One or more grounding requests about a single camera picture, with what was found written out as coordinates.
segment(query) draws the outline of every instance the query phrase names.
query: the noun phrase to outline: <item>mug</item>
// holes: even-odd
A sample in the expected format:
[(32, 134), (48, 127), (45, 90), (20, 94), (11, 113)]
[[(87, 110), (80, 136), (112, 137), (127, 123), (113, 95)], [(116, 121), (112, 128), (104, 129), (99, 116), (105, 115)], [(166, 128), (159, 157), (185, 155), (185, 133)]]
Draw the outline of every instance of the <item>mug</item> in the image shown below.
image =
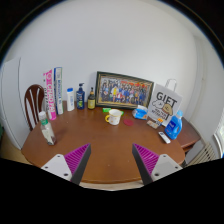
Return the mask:
[(112, 125), (117, 125), (120, 122), (122, 112), (120, 110), (112, 109), (109, 111), (109, 115), (105, 117), (106, 122)]

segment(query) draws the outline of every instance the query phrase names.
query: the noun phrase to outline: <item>white gift bag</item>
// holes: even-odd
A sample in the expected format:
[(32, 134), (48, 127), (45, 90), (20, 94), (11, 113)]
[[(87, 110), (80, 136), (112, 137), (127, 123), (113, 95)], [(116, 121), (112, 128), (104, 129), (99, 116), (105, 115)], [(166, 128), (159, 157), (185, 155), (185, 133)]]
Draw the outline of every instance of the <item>white gift bag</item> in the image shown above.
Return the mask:
[(156, 84), (148, 107), (148, 116), (153, 120), (162, 118), (162, 125), (164, 126), (167, 126), (172, 116), (176, 115), (182, 101), (182, 96), (175, 92), (177, 85), (176, 83), (174, 86), (174, 91), (167, 88), (170, 80), (171, 79), (167, 80), (165, 87)]

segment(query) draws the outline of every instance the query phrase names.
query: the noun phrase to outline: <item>blue bottle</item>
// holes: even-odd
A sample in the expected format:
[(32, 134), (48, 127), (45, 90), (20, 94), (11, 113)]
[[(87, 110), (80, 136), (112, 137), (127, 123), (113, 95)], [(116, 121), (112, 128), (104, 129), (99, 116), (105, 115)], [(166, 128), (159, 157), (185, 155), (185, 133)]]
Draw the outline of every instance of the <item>blue bottle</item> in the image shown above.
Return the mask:
[(79, 83), (79, 90), (76, 91), (76, 100), (77, 100), (77, 108), (82, 110), (84, 109), (84, 100), (85, 100), (85, 92), (82, 89), (82, 85), (84, 83)]
[(165, 128), (165, 133), (170, 139), (176, 139), (177, 135), (180, 133), (182, 129), (182, 118), (183, 112), (178, 110), (176, 116), (173, 116)]

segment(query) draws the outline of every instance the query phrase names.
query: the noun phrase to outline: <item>picture frame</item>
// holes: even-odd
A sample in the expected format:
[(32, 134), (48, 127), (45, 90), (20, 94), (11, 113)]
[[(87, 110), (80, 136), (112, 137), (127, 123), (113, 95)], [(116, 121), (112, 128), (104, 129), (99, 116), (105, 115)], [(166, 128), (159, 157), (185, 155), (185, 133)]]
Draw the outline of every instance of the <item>picture frame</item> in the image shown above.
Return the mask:
[(148, 108), (154, 82), (137, 77), (97, 71), (96, 106), (105, 108)]

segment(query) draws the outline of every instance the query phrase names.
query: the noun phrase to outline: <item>yellow label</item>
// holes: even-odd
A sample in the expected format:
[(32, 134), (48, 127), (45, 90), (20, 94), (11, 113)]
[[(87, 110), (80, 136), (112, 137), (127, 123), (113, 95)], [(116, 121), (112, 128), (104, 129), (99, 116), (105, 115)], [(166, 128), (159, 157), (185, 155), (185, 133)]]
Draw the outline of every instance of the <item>yellow label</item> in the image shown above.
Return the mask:
[(95, 108), (95, 100), (88, 100), (88, 108), (89, 109)]

